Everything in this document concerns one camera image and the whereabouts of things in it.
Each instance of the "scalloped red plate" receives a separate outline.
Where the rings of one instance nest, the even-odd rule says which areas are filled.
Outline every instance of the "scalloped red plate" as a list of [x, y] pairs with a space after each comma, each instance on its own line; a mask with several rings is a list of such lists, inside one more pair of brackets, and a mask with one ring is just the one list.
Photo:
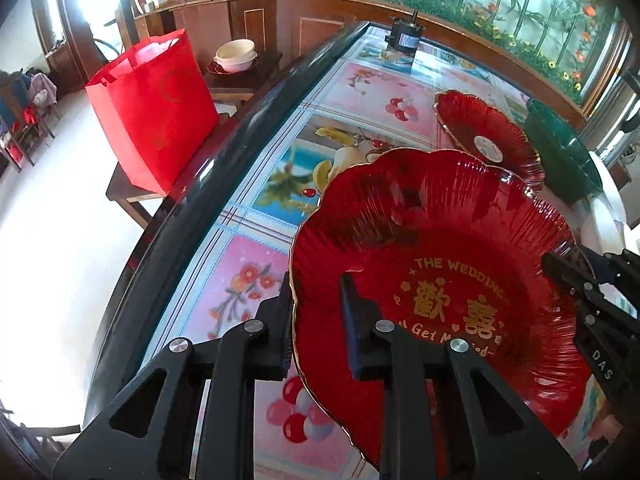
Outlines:
[[466, 339], [554, 434], [574, 420], [588, 368], [575, 305], [542, 275], [548, 251], [582, 258], [565, 220], [509, 171], [456, 150], [391, 150], [339, 174], [290, 256], [296, 364], [314, 399], [374, 465], [382, 385], [352, 379], [338, 279], [416, 337]]
[[486, 164], [513, 171], [535, 191], [542, 188], [545, 170], [538, 151], [500, 110], [475, 95], [449, 90], [436, 94], [433, 111], [456, 146]]

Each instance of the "green bowl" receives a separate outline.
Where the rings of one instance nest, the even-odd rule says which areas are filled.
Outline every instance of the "green bowl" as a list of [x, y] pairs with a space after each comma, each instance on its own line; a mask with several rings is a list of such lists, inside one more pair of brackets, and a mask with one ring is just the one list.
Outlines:
[[529, 115], [522, 129], [540, 154], [545, 184], [567, 204], [602, 191], [602, 181], [578, 133], [540, 101], [527, 102]]

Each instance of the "chinese character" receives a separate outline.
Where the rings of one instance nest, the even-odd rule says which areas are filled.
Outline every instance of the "chinese character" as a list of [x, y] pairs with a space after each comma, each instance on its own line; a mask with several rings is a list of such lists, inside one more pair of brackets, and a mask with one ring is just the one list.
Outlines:
[[466, 304], [468, 305], [468, 317], [462, 318], [465, 322], [466, 332], [471, 335], [477, 333], [482, 339], [491, 339], [494, 335], [494, 314], [497, 310], [486, 302], [486, 298], [482, 294], [478, 294], [477, 301], [466, 300]]
[[440, 320], [444, 322], [444, 312], [442, 308], [451, 303], [449, 296], [444, 293], [445, 283], [446, 281], [443, 278], [436, 278], [435, 284], [418, 282], [418, 288], [415, 291], [416, 296], [414, 297], [414, 314], [430, 319], [440, 316]]

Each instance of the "black table edge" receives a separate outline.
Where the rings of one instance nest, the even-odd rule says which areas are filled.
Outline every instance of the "black table edge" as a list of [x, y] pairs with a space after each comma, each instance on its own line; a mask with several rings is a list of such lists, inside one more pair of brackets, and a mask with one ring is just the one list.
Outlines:
[[[138, 372], [187, 265], [264, 146], [369, 25], [345, 28], [294, 62], [236, 120], [217, 127], [193, 157], [136, 244], [106, 307], [92, 349], [85, 425]], [[216, 145], [221, 137], [225, 142]]]

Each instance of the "red paper bag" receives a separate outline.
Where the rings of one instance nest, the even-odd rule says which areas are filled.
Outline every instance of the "red paper bag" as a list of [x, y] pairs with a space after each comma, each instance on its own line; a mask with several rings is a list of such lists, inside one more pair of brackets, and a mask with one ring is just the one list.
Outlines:
[[218, 124], [185, 30], [132, 46], [86, 92], [130, 181], [164, 195]]

